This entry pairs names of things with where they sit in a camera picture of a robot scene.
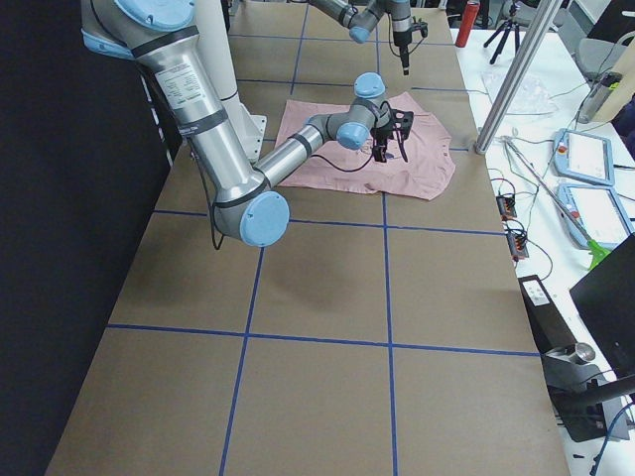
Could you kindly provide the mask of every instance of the pink shirt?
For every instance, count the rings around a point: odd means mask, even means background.
[[[389,159],[385,164],[371,161],[363,170],[347,174],[334,169],[322,159],[313,157],[283,180],[280,185],[354,193],[387,191],[428,200],[441,194],[455,169],[449,155],[448,131],[433,114],[424,111],[407,92],[391,98],[390,105],[395,109],[415,113],[410,137],[405,142],[409,162],[406,163],[401,158],[397,141],[393,140],[389,141],[388,152],[394,156],[394,159]],[[288,100],[276,139],[276,147],[300,130],[309,117],[315,114],[346,112],[348,107]],[[356,169],[368,160],[371,147],[372,138],[369,138],[359,151],[350,151],[336,142],[329,142],[317,153],[343,169]]]

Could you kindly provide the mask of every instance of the warning label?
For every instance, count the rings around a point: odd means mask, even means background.
[[[156,77],[173,109],[181,109],[205,98],[198,76],[188,62],[164,69]]]

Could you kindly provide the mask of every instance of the black wall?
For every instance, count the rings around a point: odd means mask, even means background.
[[[43,474],[168,173],[139,74],[79,0],[0,16],[0,474]]]

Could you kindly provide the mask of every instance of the tripod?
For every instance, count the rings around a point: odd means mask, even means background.
[[[518,0],[512,0],[512,4],[509,7],[509,18],[505,20],[505,22],[501,23],[500,27],[496,29],[494,34],[489,37],[489,40],[485,42],[483,45],[484,48],[487,48],[490,43],[494,41],[494,39],[501,33],[503,33],[503,38],[500,39],[498,43],[498,47],[496,47],[496,51],[494,52],[494,56],[489,61],[490,64],[494,64],[496,62],[496,58],[503,52],[503,48],[505,48],[505,42],[507,41],[507,37],[509,37],[509,32],[514,29],[514,44],[516,47],[515,53],[518,53],[518,48],[520,47],[520,27],[518,22],[516,22],[516,12],[520,10],[520,6],[517,3]]]

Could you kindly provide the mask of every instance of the second robotic arm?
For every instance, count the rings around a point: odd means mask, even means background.
[[[413,19],[410,0],[370,0],[362,13],[344,0],[309,0],[309,3],[347,28],[350,38],[357,43],[365,43],[384,14],[389,14],[393,43],[399,50],[405,75],[410,72],[408,46],[413,42],[413,32],[420,31],[423,38],[428,35],[428,25]]]

